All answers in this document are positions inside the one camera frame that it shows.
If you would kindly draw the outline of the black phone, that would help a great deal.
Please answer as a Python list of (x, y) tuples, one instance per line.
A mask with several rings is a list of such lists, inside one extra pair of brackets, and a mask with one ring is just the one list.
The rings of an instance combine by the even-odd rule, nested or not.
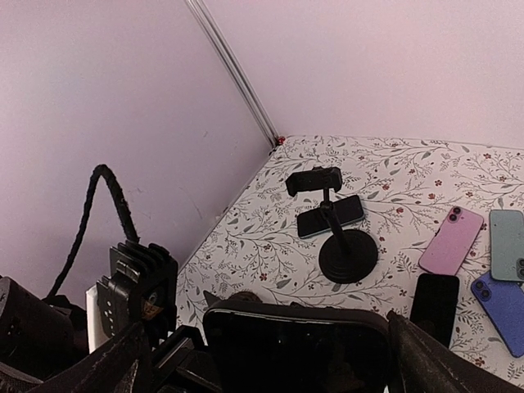
[(423, 273), (418, 277), (409, 320), (449, 347), (460, 281), (456, 276)]
[(329, 232), (331, 230), (330, 223), (335, 221), (345, 227), (364, 219), (364, 208), (360, 198), (356, 195), (334, 201), (331, 206), (330, 210), (317, 207), (300, 213), (296, 220), (298, 237), (306, 239)]
[(202, 327), (224, 392), (383, 392), (391, 379), (372, 311), (222, 300)]

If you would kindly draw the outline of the teal green phone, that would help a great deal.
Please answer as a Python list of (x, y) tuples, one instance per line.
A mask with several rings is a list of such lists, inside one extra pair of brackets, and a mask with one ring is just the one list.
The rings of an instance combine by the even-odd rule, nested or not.
[(523, 213), (519, 210), (492, 210), (489, 221), (492, 278), (523, 282)]

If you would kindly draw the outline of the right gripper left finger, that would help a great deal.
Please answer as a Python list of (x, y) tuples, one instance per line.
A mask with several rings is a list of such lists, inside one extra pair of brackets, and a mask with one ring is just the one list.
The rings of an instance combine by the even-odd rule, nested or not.
[(141, 322), (128, 325), (88, 357), (31, 392), (149, 392), (151, 348)]

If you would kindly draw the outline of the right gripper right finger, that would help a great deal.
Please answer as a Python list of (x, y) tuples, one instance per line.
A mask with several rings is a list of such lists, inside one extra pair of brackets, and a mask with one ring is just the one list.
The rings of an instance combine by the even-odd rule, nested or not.
[(387, 314), (393, 355), (389, 392), (522, 392), (523, 389), (469, 363), (407, 318)]

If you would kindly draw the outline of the blue phone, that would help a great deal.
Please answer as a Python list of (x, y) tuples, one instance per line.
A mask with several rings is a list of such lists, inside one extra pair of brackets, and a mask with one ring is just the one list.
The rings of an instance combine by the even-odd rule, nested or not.
[(471, 291), (494, 325), (509, 353), (523, 356), (523, 290), (517, 282), (494, 280), (484, 273)]

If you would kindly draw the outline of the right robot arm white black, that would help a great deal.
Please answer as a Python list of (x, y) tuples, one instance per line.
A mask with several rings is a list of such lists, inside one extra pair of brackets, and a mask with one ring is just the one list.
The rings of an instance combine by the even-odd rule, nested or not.
[(222, 300), (174, 327), (174, 292), (110, 298), (95, 351), (84, 312), (1, 281), (4, 392), (514, 392), (398, 314)]

